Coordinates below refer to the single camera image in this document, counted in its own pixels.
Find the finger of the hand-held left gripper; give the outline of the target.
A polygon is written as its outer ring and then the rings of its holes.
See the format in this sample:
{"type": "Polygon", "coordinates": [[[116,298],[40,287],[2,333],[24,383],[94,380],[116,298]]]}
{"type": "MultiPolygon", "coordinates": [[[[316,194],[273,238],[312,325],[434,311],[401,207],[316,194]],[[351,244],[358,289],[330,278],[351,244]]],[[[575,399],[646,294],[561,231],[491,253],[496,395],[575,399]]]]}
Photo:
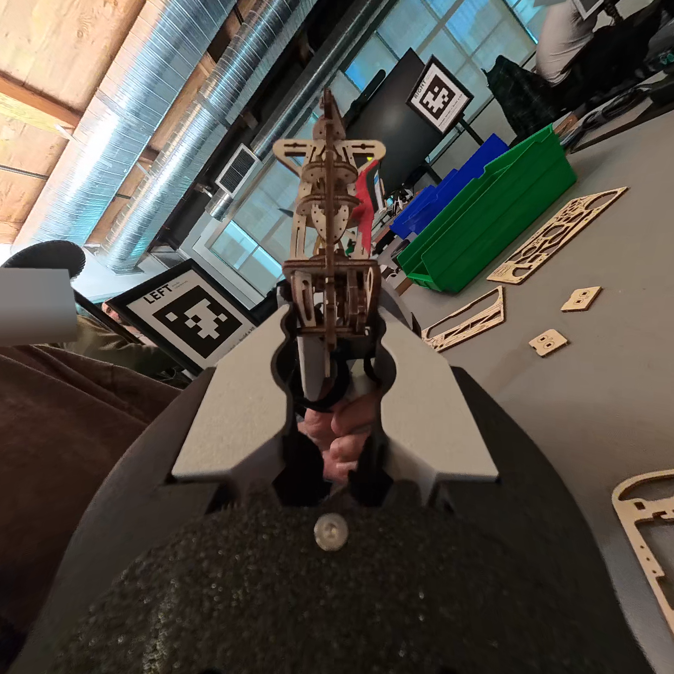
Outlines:
{"type": "Polygon", "coordinates": [[[379,293],[379,308],[385,309],[398,321],[407,325],[415,335],[421,338],[422,329],[418,324],[416,316],[409,310],[396,289],[381,288],[379,293]]]}

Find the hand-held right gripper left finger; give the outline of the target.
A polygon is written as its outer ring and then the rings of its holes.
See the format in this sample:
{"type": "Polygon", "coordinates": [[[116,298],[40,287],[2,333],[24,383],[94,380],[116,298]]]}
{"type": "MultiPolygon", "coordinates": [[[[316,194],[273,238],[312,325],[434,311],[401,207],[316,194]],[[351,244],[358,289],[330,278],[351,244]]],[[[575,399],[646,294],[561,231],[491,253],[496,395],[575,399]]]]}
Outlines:
{"type": "Polygon", "coordinates": [[[173,465],[178,481],[273,484],[284,468],[291,398],[276,366],[292,312],[282,305],[217,364],[173,465]]]}

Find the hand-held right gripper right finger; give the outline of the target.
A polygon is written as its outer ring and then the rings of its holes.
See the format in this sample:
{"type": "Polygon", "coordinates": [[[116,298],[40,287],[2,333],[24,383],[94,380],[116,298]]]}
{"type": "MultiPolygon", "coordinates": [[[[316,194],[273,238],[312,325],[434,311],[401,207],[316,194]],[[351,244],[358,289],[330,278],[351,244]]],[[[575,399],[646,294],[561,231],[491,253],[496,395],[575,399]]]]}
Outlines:
{"type": "Polygon", "coordinates": [[[384,471],[415,483],[423,505],[446,481],[496,482],[498,469],[449,362],[385,309],[379,328],[384,471]]]}

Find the wooden ship model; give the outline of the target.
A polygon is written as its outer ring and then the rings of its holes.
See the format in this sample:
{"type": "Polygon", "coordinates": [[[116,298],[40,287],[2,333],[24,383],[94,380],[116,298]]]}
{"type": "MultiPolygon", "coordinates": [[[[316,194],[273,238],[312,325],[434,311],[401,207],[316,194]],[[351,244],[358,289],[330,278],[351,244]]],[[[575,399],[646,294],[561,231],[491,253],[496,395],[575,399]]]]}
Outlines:
{"type": "Polygon", "coordinates": [[[299,178],[292,210],[289,255],[282,273],[289,283],[300,356],[332,375],[340,341],[365,338],[376,312],[382,273],[371,256],[374,205],[367,179],[385,156],[382,142],[348,139],[330,88],[310,139],[274,143],[278,162],[299,178]]]}

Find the rounded wooden frame piece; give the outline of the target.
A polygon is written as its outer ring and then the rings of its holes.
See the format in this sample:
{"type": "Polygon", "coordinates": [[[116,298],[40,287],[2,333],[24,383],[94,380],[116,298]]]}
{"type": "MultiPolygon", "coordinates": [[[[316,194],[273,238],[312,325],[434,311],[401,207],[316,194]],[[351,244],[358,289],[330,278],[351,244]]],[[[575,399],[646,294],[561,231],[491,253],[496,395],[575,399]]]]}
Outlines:
{"type": "Polygon", "coordinates": [[[620,482],[611,495],[613,510],[642,569],[661,615],[673,633],[673,570],[662,567],[645,539],[643,528],[673,526],[673,496],[646,498],[632,495],[646,484],[673,482],[673,469],[655,470],[620,482]]]}

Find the person's left forearm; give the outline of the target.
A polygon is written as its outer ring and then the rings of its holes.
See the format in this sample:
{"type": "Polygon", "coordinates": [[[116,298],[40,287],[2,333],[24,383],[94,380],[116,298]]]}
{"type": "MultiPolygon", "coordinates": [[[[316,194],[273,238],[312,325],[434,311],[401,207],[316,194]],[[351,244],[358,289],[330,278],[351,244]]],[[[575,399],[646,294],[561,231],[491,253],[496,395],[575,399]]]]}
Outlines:
{"type": "Polygon", "coordinates": [[[71,342],[59,342],[59,348],[148,377],[156,377],[178,367],[158,347],[129,342],[93,318],[79,315],[77,327],[77,338],[71,342]]]}

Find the person's left hand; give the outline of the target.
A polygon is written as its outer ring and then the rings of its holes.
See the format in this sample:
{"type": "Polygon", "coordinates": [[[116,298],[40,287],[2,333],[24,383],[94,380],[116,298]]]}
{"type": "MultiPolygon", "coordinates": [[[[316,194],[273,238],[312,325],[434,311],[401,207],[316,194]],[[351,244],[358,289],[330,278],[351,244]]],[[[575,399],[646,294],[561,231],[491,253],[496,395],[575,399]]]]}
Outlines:
{"type": "Polygon", "coordinates": [[[342,399],[328,412],[308,409],[298,423],[299,432],[321,452],[326,481],[338,486],[347,483],[371,434],[380,400],[380,391],[374,390],[342,399]]]}

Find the triangular wooden cutout sheet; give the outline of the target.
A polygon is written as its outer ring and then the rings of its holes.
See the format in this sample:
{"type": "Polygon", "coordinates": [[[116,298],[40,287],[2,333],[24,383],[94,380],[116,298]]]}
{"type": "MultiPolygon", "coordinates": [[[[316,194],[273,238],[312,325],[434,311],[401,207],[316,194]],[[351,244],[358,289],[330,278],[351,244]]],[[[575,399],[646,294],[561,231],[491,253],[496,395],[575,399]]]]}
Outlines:
{"type": "Polygon", "coordinates": [[[492,291],[485,293],[477,299],[469,302],[464,307],[454,311],[438,322],[422,330],[421,339],[430,346],[435,352],[441,353],[463,344],[482,333],[493,330],[506,320],[505,290],[502,285],[497,286],[492,291]],[[475,308],[481,302],[489,300],[488,306],[481,311],[465,317],[458,324],[449,327],[446,330],[431,335],[439,327],[459,319],[465,313],[475,308]]]}

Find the blue plastic bin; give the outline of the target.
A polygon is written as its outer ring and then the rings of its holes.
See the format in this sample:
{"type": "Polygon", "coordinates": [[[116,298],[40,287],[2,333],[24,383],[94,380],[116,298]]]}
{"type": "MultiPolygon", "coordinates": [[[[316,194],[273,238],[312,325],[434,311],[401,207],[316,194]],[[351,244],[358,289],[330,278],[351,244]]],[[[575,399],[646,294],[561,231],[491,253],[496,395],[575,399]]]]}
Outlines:
{"type": "Polygon", "coordinates": [[[450,172],[429,194],[419,210],[411,216],[410,232],[420,234],[467,184],[484,173],[484,167],[508,151],[508,145],[491,134],[459,169],[450,172]]]}
{"type": "Polygon", "coordinates": [[[454,182],[459,170],[453,169],[438,185],[428,185],[397,215],[390,230],[400,239],[419,234],[457,194],[454,182]]]}

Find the small wooden rectangular piece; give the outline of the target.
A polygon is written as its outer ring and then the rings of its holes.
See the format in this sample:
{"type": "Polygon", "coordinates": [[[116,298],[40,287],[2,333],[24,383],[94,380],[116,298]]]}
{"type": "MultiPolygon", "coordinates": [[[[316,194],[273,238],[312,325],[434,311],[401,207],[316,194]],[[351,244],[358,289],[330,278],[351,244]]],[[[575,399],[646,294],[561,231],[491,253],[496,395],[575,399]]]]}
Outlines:
{"type": "Polygon", "coordinates": [[[561,312],[573,313],[587,311],[602,292],[602,286],[577,289],[572,292],[569,299],[562,305],[561,312]]]}
{"type": "Polygon", "coordinates": [[[528,342],[539,357],[546,357],[569,344],[569,340],[555,329],[546,330],[528,342]]]}

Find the large wooden cutout sheet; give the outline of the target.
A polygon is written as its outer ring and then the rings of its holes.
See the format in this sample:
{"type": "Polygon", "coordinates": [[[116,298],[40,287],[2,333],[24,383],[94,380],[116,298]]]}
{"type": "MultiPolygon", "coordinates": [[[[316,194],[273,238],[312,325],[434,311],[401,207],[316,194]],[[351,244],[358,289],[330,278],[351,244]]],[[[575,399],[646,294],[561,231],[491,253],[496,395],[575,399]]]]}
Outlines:
{"type": "Polygon", "coordinates": [[[495,268],[487,280],[512,285],[525,282],[628,190],[625,186],[572,199],[495,268]]]}

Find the black monitor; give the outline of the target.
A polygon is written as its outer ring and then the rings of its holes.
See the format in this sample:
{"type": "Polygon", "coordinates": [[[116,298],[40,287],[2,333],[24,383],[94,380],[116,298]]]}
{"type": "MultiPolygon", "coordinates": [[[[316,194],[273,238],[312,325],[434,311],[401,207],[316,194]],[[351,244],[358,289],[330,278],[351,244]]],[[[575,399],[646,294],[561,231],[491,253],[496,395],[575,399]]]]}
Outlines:
{"type": "Polygon", "coordinates": [[[379,178],[391,196],[425,163],[442,134],[407,105],[425,63],[411,48],[346,127],[346,138],[377,140],[385,147],[379,178]]]}

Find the black-white printed tag sign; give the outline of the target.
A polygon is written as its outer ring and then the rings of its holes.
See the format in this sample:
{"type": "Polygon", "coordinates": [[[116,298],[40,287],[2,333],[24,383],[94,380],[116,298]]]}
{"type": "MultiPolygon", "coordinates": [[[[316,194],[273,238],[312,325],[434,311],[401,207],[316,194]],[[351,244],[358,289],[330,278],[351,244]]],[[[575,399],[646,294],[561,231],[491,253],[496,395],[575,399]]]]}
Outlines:
{"type": "Polygon", "coordinates": [[[474,98],[475,95],[431,55],[406,104],[444,138],[464,118],[474,98]]]}

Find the dark plaid cloth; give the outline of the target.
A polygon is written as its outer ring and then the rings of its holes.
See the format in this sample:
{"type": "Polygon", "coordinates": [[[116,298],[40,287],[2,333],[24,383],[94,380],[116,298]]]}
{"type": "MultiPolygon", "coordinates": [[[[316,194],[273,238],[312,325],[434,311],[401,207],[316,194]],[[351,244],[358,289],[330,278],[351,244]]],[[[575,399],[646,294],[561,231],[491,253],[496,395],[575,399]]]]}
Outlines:
{"type": "Polygon", "coordinates": [[[557,121],[563,111],[560,94],[542,76],[503,55],[485,72],[487,85],[516,134],[514,147],[557,121]]]}

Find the silver ventilation duct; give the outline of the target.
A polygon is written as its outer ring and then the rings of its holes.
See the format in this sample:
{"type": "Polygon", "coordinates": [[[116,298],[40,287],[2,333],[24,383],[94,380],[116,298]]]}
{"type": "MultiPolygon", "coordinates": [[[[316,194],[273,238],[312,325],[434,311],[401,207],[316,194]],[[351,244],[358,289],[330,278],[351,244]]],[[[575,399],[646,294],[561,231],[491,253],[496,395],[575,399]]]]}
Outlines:
{"type": "Polygon", "coordinates": [[[132,270],[316,1],[257,1],[198,90],[150,172],[114,219],[101,255],[115,274],[132,270]]]}
{"type": "Polygon", "coordinates": [[[13,241],[84,245],[234,1],[145,1],[13,241]]]}

